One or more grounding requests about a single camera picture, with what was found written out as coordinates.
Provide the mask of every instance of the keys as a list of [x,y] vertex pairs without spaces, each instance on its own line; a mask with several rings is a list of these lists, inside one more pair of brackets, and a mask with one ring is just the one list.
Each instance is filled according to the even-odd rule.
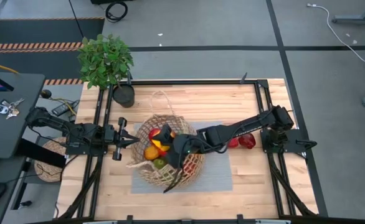
[[19,110],[18,109],[13,109],[12,111],[9,112],[6,119],[12,118],[13,116],[17,116],[18,114],[19,114]]
[[10,108],[12,108],[12,109],[15,109],[20,103],[22,103],[23,101],[24,101],[25,99],[23,99],[23,98],[21,98],[20,100],[18,100],[18,101],[15,101],[15,102],[12,102],[12,103],[10,103],[9,105],[10,105]]

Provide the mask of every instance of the orange striped tape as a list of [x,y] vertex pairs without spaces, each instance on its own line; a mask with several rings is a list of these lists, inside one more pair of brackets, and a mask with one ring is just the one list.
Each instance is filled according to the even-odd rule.
[[1,50],[25,50],[25,49],[69,49],[81,48],[81,42],[59,42],[59,43],[21,43],[21,44],[0,44]]
[[63,78],[63,79],[49,79],[45,80],[45,85],[78,85],[83,84],[79,78]]
[[[72,20],[75,19],[74,17],[68,17],[68,18],[14,18],[14,19],[0,19],[0,21],[36,21],[36,20]],[[77,19],[105,19],[104,17],[81,17]]]
[[0,50],[0,53],[65,52],[77,50],[78,49]]

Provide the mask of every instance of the basket handle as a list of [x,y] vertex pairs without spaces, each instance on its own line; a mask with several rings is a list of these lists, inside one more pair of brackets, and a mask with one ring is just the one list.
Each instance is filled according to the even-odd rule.
[[167,101],[168,101],[168,105],[169,105],[170,110],[171,110],[171,113],[172,113],[173,115],[176,115],[176,113],[175,113],[175,112],[174,112],[174,110],[173,110],[173,107],[171,106],[171,101],[170,101],[170,99],[169,99],[168,95],[167,95],[167,94],[166,94],[163,90],[158,90],[158,91],[156,91],[156,92],[152,93],[151,99],[150,99],[150,101],[149,101],[149,106],[151,107],[152,114],[153,114],[154,116],[156,116],[156,115],[155,115],[155,112],[153,111],[152,99],[154,98],[154,96],[155,96],[157,93],[162,93],[162,94],[166,97],[166,99],[167,99]]
[[156,172],[157,175],[161,176],[161,174],[159,173],[158,168],[155,167],[155,165],[153,164],[153,162],[151,161],[144,161],[144,162],[139,162],[139,163],[134,163],[131,162],[129,164],[126,165],[127,168],[139,168],[141,166],[145,166],[145,165],[149,165],[152,167],[152,169]]

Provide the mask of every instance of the white cable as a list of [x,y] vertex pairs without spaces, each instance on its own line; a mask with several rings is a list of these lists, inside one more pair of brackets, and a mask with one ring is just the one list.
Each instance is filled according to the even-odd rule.
[[331,29],[332,33],[334,34],[334,36],[342,43],[344,44],[346,47],[348,47],[354,54],[357,55],[358,58],[360,58],[363,62],[365,62],[365,60],[357,54],[357,52],[355,50],[353,50],[348,44],[344,43],[340,38],[339,36],[334,32],[334,30],[332,29],[331,25],[329,24],[329,11],[322,7],[322,6],[317,6],[316,4],[310,4],[310,3],[307,3],[307,7],[317,7],[317,8],[320,8],[320,9],[324,9],[326,11],[326,13],[328,13],[328,17],[326,18],[326,23],[328,25],[328,27]]

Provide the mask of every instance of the plant pot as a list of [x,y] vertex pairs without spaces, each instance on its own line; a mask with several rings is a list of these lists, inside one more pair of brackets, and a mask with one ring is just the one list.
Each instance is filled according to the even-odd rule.
[[131,85],[116,86],[113,89],[112,98],[124,108],[129,108],[134,105],[135,92]]

